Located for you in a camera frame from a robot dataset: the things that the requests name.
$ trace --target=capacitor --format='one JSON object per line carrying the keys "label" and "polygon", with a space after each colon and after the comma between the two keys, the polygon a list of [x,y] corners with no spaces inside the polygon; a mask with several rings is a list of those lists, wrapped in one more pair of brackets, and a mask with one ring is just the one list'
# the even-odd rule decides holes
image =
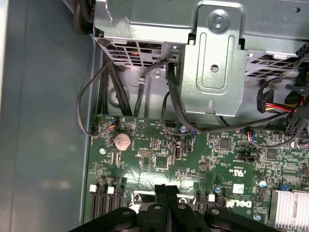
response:
{"label": "capacitor", "polygon": [[266,181],[261,178],[258,178],[255,183],[261,188],[265,188],[267,186]]}
{"label": "capacitor", "polygon": [[127,133],[119,133],[114,137],[113,143],[119,151],[126,151],[131,146],[132,139]]}
{"label": "capacitor", "polygon": [[221,192],[221,188],[218,185],[213,185],[213,190],[214,190],[215,193]]}
{"label": "capacitor", "polygon": [[309,143],[297,143],[297,142],[291,142],[292,148],[299,148],[299,149],[307,149],[309,148]]}

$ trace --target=screw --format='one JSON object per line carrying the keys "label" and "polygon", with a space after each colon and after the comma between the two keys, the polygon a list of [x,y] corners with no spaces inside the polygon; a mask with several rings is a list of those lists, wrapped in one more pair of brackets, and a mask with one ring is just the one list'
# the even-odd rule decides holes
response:
{"label": "screw", "polygon": [[98,44],[104,47],[108,47],[109,45],[111,45],[111,41],[106,40],[106,39],[98,39]]}
{"label": "screw", "polygon": [[104,147],[101,147],[99,153],[102,155],[106,154],[106,149]]}
{"label": "screw", "polygon": [[257,215],[254,215],[253,219],[256,221],[260,221],[262,218],[260,215],[257,214]]}
{"label": "screw", "polygon": [[179,205],[178,205],[178,208],[180,208],[180,209],[185,209],[185,205],[184,205],[184,204],[179,204]]}
{"label": "screw", "polygon": [[223,24],[223,18],[221,16],[217,15],[213,18],[213,25],[216,28],[222,27],[222,24]]}
{"label": "screw", "polygon": [[182,125],[180,128],[179,128],[180,132],[181,133],[186,133],[187,132],[187,127],[185,127],[184,125]]}
{"label": "screw", "polygon": [[217,209],[212,209],[212,210],[211,210],[211,213],[212,213],[212,214],[215,214],[215,215],[218,215],[218,214],[220,214],[220,211],[217,210]]}
{"label": "screw", "polygon": [[160,78],[160,76],[161,76],[161,72],[160,71],[155,71],[154,74],[155,74],[154,75],[155,78]]}

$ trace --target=sticker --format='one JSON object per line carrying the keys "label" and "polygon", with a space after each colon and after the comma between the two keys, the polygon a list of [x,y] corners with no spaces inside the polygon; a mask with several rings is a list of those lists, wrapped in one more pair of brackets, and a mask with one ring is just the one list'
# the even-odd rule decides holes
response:
{"label": "sticker", "polygon": [[233,193],[243,194],[244,189],[244,184],[233,184]]}

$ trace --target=connector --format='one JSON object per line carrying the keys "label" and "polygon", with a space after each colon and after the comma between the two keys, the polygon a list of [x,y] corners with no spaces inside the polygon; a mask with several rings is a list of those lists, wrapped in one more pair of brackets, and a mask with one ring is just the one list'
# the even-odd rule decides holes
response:
{"label": "connector", "polygon": [[300,101],[300,95],[291,91],[284,99],[284,104],[294,105]]}
{"label": "connector", "polygon": [[307,61],[309,58],[309,43],[305,43],[296,51],[297,58],[302,61]]}
{"label": "connector", "polygon": [[309,120],[309,107],[299,106],[295,109],[294,114],[288,120],[286,126],[286,133],[296,135],[300,130],[303,130],[307,126]]}
{"label": "connector", "polygon": [[274,90],[270,89],[266,93],[256,96],[256,106],[257,110],[262,114],[266,111],[266,103],[274,102]]}
{"label": "connector", "polygon": [[286,89],[293,90],[296,93],[302,95],[302,96],[307,96],[309,95],[309,87],[308,86],[292,86],[292,85],[286,85]]}

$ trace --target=aluminum heatsink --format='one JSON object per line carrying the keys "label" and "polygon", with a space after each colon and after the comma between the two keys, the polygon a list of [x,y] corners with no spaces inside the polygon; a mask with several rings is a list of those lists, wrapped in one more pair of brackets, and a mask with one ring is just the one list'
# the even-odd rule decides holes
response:
{"label": "aluminum heatsink", "polygon": [[269,222],[278,229],[309,230],[309,193],[272,192]]}

